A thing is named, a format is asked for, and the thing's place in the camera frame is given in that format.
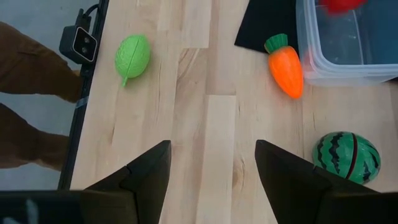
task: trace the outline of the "person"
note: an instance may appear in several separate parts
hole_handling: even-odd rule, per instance
[[[83,79],[67,62],[42,44],[0,22],[0,91],[57,95],[75,103]],[[0,168],[34,162],[61,170],[68,137],[40,131],[0,103]]]

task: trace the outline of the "wooden table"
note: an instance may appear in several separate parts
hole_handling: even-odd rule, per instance
[[[352,131],[379,149],[368,187],[398,190],[397,87],[306,86],[283,94],[266,56],[234,46],[248,0],[112,0],[72,180],[83,189],[164,139],[172,168],[161,223],[276,223],[254,162],[257,139],[311,161],[316,140]],[[152,59],[125,88],[121,41],[145,34]]]

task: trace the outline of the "toy watermelon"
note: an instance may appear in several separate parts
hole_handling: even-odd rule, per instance
[[[335,132],[323,136],[313,148],[313,163],[357,184],[366,184],[380,171],[381,160],[368,140],[354,133]]]

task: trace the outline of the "gray floor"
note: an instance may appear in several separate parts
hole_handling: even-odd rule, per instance
[[[59,54],[63,27],[75,23],[79,8],[86,10],[96,3],[98,0],[0,0],[0,21],[12,25]],[[79,69],[80,66],[68,62],[72,69]],[[56,96],[5,93],[0,93],[0,102],[40,130],[66,136],[69,134],[74,104]],[[0,190],[56,189],[59,175],[57,171],[35,164],[0,169]]]

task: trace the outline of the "orange carrot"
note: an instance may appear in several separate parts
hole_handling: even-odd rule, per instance
[[[266,42],[269,70],[281,89],[290,97],[298,99],[303,94],[303,70],[299,56],[287,45],[287,36],[279,34]]]

